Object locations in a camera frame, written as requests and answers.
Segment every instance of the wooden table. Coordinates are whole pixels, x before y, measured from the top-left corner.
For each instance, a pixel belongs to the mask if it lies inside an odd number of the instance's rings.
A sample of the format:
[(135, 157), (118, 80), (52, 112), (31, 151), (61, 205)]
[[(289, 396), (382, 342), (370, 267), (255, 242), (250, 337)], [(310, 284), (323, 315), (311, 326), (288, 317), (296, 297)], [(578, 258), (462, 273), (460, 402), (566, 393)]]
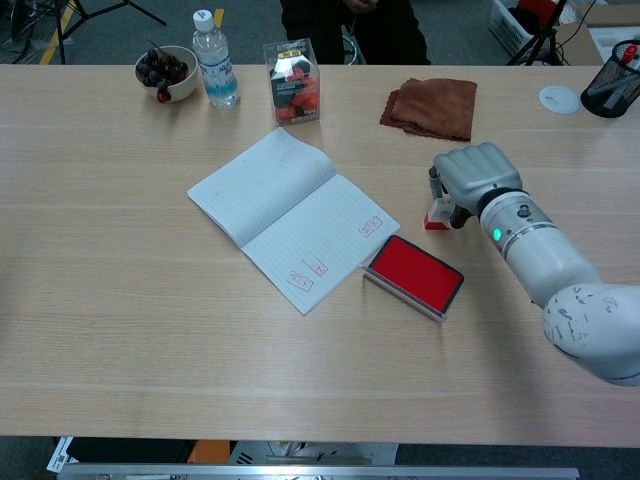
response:
[(274, 128), (266, 73), (239, 108), (159, 105), (132, 67), (0, 67), (0, 434), (640, 446), (640, 391), (547, 343), (477, 225), (426, 233), (426, 172), (462, 146), (378, 125), (409, 77), (478, 83), (473, 142), (610, 282), (640, 283), (640, 105), (555, 115), (584, 68), (323, 67), (322, 148), (466, 282), (439, 326), (354, 273), (308, 316), (185, 196)]

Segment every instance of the yellow floor tape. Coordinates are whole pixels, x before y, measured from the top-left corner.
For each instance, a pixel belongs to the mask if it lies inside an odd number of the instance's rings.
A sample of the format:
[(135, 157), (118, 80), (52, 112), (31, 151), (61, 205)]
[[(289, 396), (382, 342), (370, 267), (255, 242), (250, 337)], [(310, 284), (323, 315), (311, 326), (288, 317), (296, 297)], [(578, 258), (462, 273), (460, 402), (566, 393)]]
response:
[[(71, 16), (73, 15), (73, 9), (67, 5), (67, 9), (62, 14), (60, 18), (60, 25), (62, 28), (62, 32), (64, 33), (67, 25), (71, 21)], [(49, 46), (42, 54), (42, 58), (40, 59), (40, 65), (49, 65), (51, 63), (51, 59), (53, 58), (53, 54), (56, 52), (56, 48), (58, 48), (58, 30), (56, 29), (55, 33), (49, 40)]]
[[(62, 14), (60, 19), (60, 24), (62, 27), (62, 32), (64, 33), (67, 25), (71, 21), (71, 16), (73, 15), (73, 9), (67, 6), (67, 9)], [(213, 14), (213, 23), (216, 28), (220, 28), (222, 25), (222, 17), (224, 17), (224, 8), (216, 8), (215, 13)], [(53, 58), (53, 54), (56, 52), (56, 48), (58, 48), (58, 31), (53, 34), (51, 40), (49, 40), (49, 46), (45, 50), (42, 58), (40, 59), (40, 65), (49, 65), (51, 63), (51, 59)]]

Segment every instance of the red ink pad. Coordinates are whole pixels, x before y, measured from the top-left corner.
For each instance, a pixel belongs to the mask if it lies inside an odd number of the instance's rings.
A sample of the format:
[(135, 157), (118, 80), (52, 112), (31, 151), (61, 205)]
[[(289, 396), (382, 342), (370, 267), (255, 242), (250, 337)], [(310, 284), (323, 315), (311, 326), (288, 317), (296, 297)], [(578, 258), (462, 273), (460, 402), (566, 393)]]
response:
[(455, 268), (397, 235), (389, 237), (365, 276), (438, 321), (464, 281)]

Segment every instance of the person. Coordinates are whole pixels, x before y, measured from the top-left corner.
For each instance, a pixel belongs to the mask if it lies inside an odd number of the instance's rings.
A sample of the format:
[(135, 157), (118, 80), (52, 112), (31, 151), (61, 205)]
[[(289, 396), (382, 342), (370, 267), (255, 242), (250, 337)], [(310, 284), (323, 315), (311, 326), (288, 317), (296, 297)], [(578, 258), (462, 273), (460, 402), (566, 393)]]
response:
[(311, 39), (318, 63), (344, 63), (342, 25), (352, 25), (365, 61), (429, 65), (410, 0), (280, 0), (289, 40)]

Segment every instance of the folded cloth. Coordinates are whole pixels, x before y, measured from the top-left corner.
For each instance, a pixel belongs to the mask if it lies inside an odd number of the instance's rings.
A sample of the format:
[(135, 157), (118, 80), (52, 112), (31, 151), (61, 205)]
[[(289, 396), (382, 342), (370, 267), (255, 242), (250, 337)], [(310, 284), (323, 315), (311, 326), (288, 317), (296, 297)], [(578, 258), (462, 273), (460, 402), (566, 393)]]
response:
[(464, 80), (407, 80), (389, 94), (382, 125), (424, 137), (471, 140), (477, 85)]

